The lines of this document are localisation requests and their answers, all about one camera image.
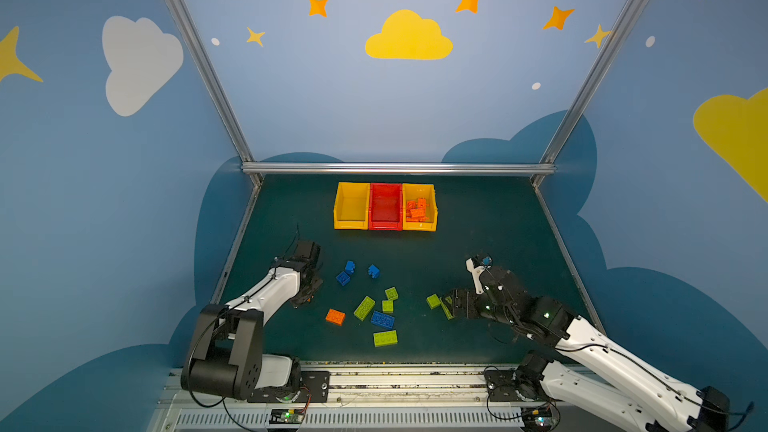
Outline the orange 2x2 lego low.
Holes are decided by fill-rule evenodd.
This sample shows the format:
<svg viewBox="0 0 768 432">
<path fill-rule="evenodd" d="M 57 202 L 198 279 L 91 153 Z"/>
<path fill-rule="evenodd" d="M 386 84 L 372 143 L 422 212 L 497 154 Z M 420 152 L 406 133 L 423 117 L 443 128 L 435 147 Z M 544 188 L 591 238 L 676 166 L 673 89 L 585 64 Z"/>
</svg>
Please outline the orange 2x2 lego low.
<svg viewBox="0 0 768 432">
<path fill-rule="evenodd" d="M 325 316 L 325 320 L 328 323 L 334 324 L 339 327 L 343 325 L 345 318 L 346 318 L 346 314 L 344 312 L 341 312 L 335 309 L 329 309 Z"/>
</svg>

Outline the green 2x4 lego slanted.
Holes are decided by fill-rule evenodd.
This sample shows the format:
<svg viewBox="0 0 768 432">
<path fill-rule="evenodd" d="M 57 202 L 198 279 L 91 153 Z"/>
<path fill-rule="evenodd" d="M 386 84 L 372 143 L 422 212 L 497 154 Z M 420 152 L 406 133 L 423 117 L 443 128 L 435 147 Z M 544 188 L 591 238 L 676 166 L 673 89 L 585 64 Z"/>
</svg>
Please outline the green 2x4 lego slanted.
<svg viewBox="0 0 768 432">
<path fill-rule="evenodd" d="M 360 302 L 360 304 L 354 310 L 353 315 L 358 320 L 365 321 L 368 315 L 373 311 L 375 304 L 376 304 L 376 301 L 373 298 L 369 296 L 365 296 L 363 300 Z"/>
</svg>

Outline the orange stepped lego brick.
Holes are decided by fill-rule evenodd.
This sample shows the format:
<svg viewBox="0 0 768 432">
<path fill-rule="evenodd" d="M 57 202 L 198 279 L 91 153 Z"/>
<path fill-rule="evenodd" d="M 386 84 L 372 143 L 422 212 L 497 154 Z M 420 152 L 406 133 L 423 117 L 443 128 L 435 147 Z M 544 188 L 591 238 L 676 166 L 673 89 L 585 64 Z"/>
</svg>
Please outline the orange stepped lego brick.
<svg viewBox="0 0 768 432">
<path fill-rule="evenodd" d="M 407 220 L 409 222 L 424 222 L 427 220 L 427 214 L 415 208 L 412 210 L 412 216 L 410 218 L 407 217 Z"/>
</svg>

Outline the small orange lego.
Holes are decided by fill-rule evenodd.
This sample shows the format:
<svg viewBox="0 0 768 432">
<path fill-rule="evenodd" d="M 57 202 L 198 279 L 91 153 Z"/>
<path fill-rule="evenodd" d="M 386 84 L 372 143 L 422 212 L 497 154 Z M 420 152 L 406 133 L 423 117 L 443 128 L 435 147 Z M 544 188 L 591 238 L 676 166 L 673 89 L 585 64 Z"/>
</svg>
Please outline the small orange lego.
<svg viewBox="0 0 768 432">
<path fill-rule="evenodd" d="M 406 202 L 406 216 L 410 218 L 412 216 L 412 210 L 417 207 L 417 201 L 411 200 Z"/>
</svg>

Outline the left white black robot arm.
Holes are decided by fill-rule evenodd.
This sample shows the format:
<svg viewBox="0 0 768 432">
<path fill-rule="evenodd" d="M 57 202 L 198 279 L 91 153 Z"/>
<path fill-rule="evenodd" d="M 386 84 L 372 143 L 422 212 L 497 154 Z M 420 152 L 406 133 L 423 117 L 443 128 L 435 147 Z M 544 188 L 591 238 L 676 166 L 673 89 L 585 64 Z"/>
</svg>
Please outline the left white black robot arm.
<svg viewBox="0 0 768 432">
<path fill-rule="evenodd" d="M 293 402 L 301 394 L 299 361 L 264 352 L 264 327 L 286 303 L 309 302 L 321 247 L 300 240 L 288 258 L 276 258 L 266 276 L 240 297 L 209 304 L 200 312 L 180 384 L 192 399 L 199 394 L 247 402 Z"/>
</svg>

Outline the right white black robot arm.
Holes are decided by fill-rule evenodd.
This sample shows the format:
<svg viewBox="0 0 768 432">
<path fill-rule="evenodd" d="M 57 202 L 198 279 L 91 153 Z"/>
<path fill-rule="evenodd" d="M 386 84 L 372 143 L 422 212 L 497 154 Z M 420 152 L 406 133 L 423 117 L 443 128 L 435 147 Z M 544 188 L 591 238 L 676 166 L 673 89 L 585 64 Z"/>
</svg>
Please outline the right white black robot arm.
<svg viewBox="0 0 768 432">
<path fill-rule="evenodd" d="M 512 371 L 486 373 L 489 399 L 549 407 L 567 402 L 624 431 L 730 430 L 733 413 L 723 392 L 698 389 L 656 369 L 560 301 L 529 294 L 509 270 L 473 258 L 466 265 L 472 287 L 442 299 L 452 316 L 508 326 L 592 373 L 586 377 L 531 351 Z"/>
</svg>

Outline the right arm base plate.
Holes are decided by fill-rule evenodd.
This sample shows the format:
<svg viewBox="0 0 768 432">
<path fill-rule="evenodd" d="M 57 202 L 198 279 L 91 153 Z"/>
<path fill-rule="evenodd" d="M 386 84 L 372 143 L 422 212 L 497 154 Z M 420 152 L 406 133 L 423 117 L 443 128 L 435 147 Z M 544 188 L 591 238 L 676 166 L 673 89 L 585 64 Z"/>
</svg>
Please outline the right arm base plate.
<svg viewBox="0 0 768 432">
<path fill-rule="evenodd" d="M 490 402 L 546 402 L 549 395 L 541 385 L 541 377 L 532 372 L 486 368 L 483 371 Z"/>
</svg>

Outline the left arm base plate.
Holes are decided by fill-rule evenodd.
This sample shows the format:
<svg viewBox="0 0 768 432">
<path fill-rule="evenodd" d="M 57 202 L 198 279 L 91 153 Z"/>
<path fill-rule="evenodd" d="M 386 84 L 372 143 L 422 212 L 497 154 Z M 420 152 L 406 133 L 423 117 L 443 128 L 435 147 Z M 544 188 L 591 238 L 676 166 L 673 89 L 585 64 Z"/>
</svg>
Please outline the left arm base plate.
<svg viewBox="0 0 768 432">
<path fill-rule="evenodd" d="M 284 387 L 256 389 L 248 403 L 304 404 L 310 401 L 326 403 L 330 392 L 330 372 L 327 370 L 301 371 L 293 375 Z"/>
</svg>

